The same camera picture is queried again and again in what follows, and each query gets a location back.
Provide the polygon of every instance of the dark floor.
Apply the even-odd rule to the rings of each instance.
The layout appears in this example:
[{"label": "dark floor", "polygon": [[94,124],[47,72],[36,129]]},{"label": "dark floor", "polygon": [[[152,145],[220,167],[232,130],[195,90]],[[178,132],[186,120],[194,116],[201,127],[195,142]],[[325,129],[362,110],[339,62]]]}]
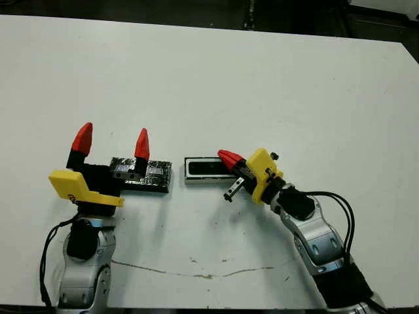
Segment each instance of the dark floor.
[{"label": "dark floor", "polygon": [[[13,0],[0,0],[0,3]],[[355,37],[403,43],[419,61],[419,22],[346,0],[17,0],[0,14],[59,16]]]}]

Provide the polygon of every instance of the black wire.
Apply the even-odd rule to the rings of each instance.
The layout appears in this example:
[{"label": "black wire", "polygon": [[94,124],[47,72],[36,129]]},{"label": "black wire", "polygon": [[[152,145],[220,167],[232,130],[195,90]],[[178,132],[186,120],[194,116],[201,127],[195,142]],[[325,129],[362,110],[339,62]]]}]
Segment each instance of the black wire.
[{"label": "black wire", "polygon": [[340,200],[334,196],[331,196],[339,205],[340,207],[343,209],[345,216],[346,216],[346,222],[348,223],[348,229],[346,231],[346,236],[345,236],[345,242],[343,244],[343,248],[344,251],[346,252],[346,248],[348,245],[348,239],[349,239],[349,233],[350,233],[350,228],[351,228],[351,220],[349,218],[349,214],[348,214],[348,210],[345,208],[345,206],[343,206],[343,204],[340,202]]},{"label": "black wire", "polygon": [[39,290],[41,291],[41,299],[45,303],[49,312],[52,311],[52,304],[50,296],[48,295],[48,291],[45,287],[46,252],[52,239],[54,239],[54,237],[56,236],[58,228],[73,223],[78,218],[78,216],[79,214],[77,213],[72,219],[62,221],[59,224],[57,224],[55,227],[51,229],[51,231],[49,231],[48,236],[45,240],[44,249],[42,251],[41,263],[39,264]]}]

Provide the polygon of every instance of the table surface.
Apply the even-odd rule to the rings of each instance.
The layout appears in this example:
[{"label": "table surface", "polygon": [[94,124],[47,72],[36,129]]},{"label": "table surface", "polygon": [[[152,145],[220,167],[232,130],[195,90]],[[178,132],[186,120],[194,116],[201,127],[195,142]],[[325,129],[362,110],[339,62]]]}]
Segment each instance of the table surface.
[{"label": "table surface", "polygon": [[[142,127],[151,158],[173,163],[169,194],[123,195],[110,307],[325,306],[267,206],[184,183],[186,156],[259,147],[301,190],[345,196],[371,288],[418,304],[419,66],[401,44],[24,16],[0,16],[0,43],[0,304],[42,304],[46,234],[75,213],[47,177],[87,121],[91,164],[132,156]],[[321,202],[344,235],[342,211]],[[47,260],[55,302],[62,229]]]}]

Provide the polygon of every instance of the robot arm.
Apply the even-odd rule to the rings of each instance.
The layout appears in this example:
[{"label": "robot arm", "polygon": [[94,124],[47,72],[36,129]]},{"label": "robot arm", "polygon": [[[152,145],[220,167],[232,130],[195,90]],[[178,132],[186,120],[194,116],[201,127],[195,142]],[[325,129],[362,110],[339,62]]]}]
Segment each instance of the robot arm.
[{"label": "robot arm", "polygon": [[77,206],[78,214],[49,233],[40,267],[41,296],[47,309],[52,302],[44,284],[46,250],[60,226],[71,224],[64,241],[64,274],[56,311],[61,314],[97,314],[107,309],[111,285],[111,258],[116,247],[116,207],[122,207],[122,190],[168,192],[171,163],[149,161],[147,130],[142,129],[134,158],[113,158],[110,166],[86,164],[92,144],[92,124],[78,132],[67,168],[56,170],[50,182],[59,197]]},{"label": "robot arm", "polygon": [[252,194],[255,203],[270,205],[294,235],[295,246],[329,312],[388,313],[346,249],[348,237],[343,243],[337,231],[324,219],[315,197],[299,192],[282,179],[282,172],[276,169],[274,162],[278,155],[269,155],[261,148],[249,160],[226,150],[220,150],[219,157],[238,177],[224,195],[225,199],[232,201],[233,195],[243,186]]}]

